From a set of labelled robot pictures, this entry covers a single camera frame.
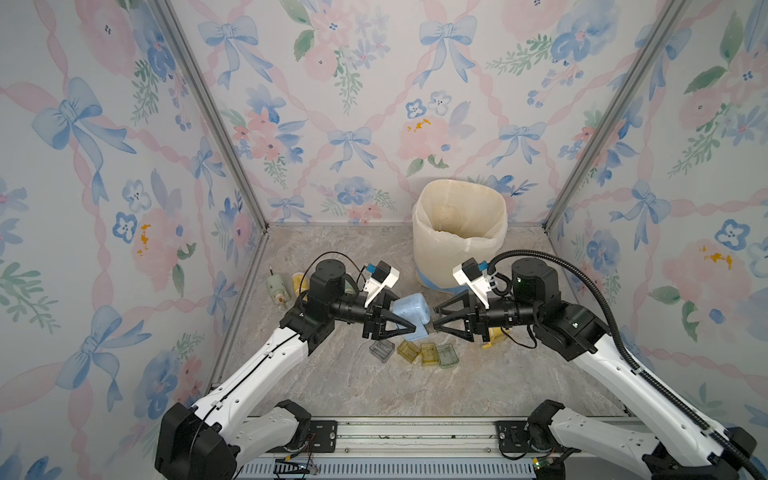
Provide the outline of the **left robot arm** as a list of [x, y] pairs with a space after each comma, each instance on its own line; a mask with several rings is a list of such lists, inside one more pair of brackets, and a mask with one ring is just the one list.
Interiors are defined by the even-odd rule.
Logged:
[[176, 403], [162, 417], [154, 466], [166, 479], [233, 479], [274, 449], [299, 452], [309, 443], [310, 413], [284, 400], [249, 417], [266, 394], [330, 336], [337, 323], [360, 324], [362, 336], [384, 340], [412, 333], [392, 312], [399, 271], [384, 261], [368, 266], [363, 287], [343, 262], [320, 261], [266, 343], [234, 374], [192, 406]]

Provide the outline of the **yellow pencil sharpener front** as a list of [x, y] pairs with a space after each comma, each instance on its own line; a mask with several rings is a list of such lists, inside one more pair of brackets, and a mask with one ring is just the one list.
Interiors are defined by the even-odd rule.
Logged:
[[303, 292], [307, 291], [309, 289], [309, 275], [302, 273], [302, 272], [296, 272], [291, 276], [291, 282], [292, 287], [294, 291], [294, 295], [298, 297]]

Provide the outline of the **pale green pencil sharpener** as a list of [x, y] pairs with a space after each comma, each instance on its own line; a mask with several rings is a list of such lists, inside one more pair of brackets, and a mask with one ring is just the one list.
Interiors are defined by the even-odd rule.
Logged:
[[292, 297], [284, 277], [270, 267], [269, 276], [266, 278], [265, 283], [272, 301], [277, 306], [287, 309]]

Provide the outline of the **yellow pencil sharpener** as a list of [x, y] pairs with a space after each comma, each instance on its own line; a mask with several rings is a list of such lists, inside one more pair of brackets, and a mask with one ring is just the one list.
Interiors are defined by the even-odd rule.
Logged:
[[302, 273], [302, 272], [296, 272], [291, 276], [291, 282], [292, 287], [294, 291], [294, 295], [298, 297], [303, 292], [307, 291], [309, 289], [309, 275]]
[[502, 328], [491, 328], [489, 330], [489, 339], [482, 342], [482, 349], [490, 349], [507, 339], [507, 335]]

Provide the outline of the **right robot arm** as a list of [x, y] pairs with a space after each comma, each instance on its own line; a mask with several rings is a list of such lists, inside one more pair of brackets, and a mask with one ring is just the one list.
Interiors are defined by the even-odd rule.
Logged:
[[522, 453], [557, 452], [538, 470], [565, 476], [566, 459], [586, 452], [643, 479], [754, 479], [755, 438], [726, 427], [685, 400], [626, 346], [611, 307], [572, 263], [535, 250], [510, 250], [488, 262], [470, 258], [453, 277], [463, 290], [436, 307], [434, 327], [466, 341], [493, 328], [526, 327], [536, 345], [572, 362], [616, 396], [646, 427], [632, 433], [545, 400], [527, 418]]

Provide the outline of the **clear green-tinted tray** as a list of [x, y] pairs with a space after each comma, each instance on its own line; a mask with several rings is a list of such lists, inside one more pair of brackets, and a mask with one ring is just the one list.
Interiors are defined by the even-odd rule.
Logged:
[[454, 346], [450, 343], [437, 346], [438, 362], [441, 369], [450, 369], [456, 367], [459, 363], [459, 357]]

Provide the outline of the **yellow tinted tray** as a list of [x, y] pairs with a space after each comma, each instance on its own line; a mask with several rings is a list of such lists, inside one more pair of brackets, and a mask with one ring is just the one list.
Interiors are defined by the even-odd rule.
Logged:
[[413, 364], [420, 353], [421, 348], [409, 340], [403, 340], [397, 347], [397, 354], [409, 364]]
[[419, 345], [421, 364], [424, 367], [438, 366], [440, 363], [438, 349], [435, 343], [425, 342]]

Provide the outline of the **clear shavings tray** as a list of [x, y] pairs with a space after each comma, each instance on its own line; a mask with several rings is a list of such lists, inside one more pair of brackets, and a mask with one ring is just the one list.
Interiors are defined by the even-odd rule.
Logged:
[[369, 352], [383, 364], [388, 362], [395, 349], [394, 343], [389, 340], [377, 340], [369, 346]]

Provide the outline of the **blue pencil sharpener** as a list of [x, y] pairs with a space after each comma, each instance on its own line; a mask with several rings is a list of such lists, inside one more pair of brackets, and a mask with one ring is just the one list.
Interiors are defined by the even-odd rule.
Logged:
[[405, 340], [415, 342], [428, 337], [426, 325], [430, 322], [431, 309], [422, 293], [400, 298], [395, 302], [393, 312], [416, 326], [414, 333], [404, 335]]

